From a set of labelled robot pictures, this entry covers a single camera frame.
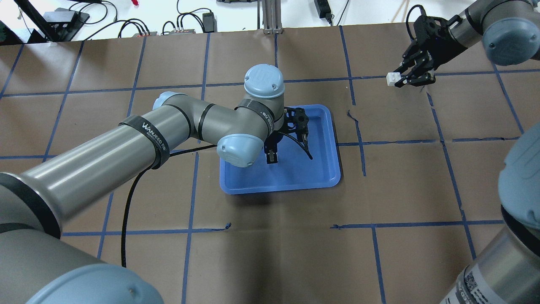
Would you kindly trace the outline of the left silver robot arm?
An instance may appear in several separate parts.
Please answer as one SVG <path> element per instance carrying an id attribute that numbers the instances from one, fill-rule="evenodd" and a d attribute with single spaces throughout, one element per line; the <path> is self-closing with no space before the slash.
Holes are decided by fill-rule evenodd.
<path id="1" fill-rule="evenodd" d="M 1 174 L 2 304 L 162 304 L 160 293 L 124 264 L 105 263 L 61 240 L 62 227 L 127 181 L 162 167 L 170 150 L 193 137 L 240 168 L 264 151 L 278 161 L 280 136 L 306 154 L 308 117 L 286 107 L 281 71 L 251 67 L 245 95 L 229 109 L 164 92 L 151 112 L 31 168 Z"/>

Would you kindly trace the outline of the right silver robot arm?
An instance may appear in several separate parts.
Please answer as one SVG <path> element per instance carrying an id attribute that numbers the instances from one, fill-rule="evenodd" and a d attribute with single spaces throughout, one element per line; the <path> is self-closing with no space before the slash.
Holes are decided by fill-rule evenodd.
<path id="1" fill-rule="evenodd" d="M 539 123 L 503 72 L 539 56 L 538 0 L 475 0 L 436 17 L 412 3 L 396 84 L 425 87 L 474 258 L 442 304 L 538 304 Z"/>

